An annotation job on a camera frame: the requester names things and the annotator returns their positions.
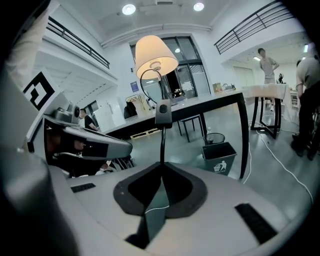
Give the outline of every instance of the white shirt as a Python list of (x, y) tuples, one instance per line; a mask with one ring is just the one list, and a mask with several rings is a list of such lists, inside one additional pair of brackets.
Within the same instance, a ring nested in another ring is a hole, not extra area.
[(275, 78), (273, 66), (277, 64), (273, 58), (268, 56), (260, 60), (260, 68), (264, 71), (265, 78)]
[(320, 82), (320, 62), (315, 58), (305, 58), (296, 69), (296, 85), (307, 89)]

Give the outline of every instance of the poster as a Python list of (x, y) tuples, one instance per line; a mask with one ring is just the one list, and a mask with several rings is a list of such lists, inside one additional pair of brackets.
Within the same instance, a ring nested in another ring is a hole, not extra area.
[(138, 87), (137, 82), (132, 82), (132, 83), (130, 83), (130, 85), (131, 85), (132, 92), (135, 93), (135, 92), (139, 91), (139, 87)]

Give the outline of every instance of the black pants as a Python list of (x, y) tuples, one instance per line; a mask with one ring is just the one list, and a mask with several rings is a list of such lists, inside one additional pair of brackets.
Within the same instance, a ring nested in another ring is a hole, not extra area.
[[(299, 144), (304, 148), (310, 139), (310, 129), (313, 127), (312, 115), (320, 106), (320, 82), (306, 89), (300, 98), (299, 112)], [(320, 144), (320, 129), (318, 128), (312, 141), (311, 151), (317, 151)]]

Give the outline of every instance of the man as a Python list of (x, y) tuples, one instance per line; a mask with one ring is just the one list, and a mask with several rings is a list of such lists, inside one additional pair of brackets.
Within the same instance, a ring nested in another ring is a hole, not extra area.
[[(262, 57), (260, 60), (260, 69), (264, 72), (264, 84), (275, 84), (274, 70), (279, 67), (279, 64), (271, 57), (266, 56), (266, 51), (263, 48), (259, 48), (258, 53)], [(274, 103), (275, 99), (271, 99), (271, 111), (275, 110)]]
[[(306, 58), (298, 63), (296, 69), (296, 90), (300, 98), (299, 135), (291, 147), (300, 157), (310, 139), (310, 120), (316, 108), (320, 106), (320, 63), (315, 58)], [(320, 143), (320, 129), (317, 129), (307, 157), (313, 160)]]
[(80, 118), (84, 119), (84, 127), (93, 131), (98, 131), (97, 127), (94, 125), (94, 121), (90, 116), (87, 115), (87, 111), (82, 108), (80, 109)]
[(285, 77), (285, 75), (282, 74), (282, 73), (280, 73), (280, 74), (279, 74), (279, 78), (277, 79), (276, 83), (277, 83), (277, 84), (285, 84), (285, 82), (284, 82), (284, 77)]

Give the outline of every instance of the wooden pallet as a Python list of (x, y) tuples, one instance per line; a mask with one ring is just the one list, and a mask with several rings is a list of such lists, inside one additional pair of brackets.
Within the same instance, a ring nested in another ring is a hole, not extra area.
[(140, 132), (138, 134), (132, 135), (132, 136), (130, 136), (130, 138), (131, 138), (131, 140), (134, 140), (134, 139), (138, 139), (138, 138), (141, 138), (141, 137), (144, 137), (144, 136), (148, 136), (148, 135), (151, 135), (151, 134), (158, 133), (160, 131), (161, 130), (159, 130), (157, 128), (154, 128), (154, 129), (151, 129), (151, 130), (147, 130), (147, 131)]

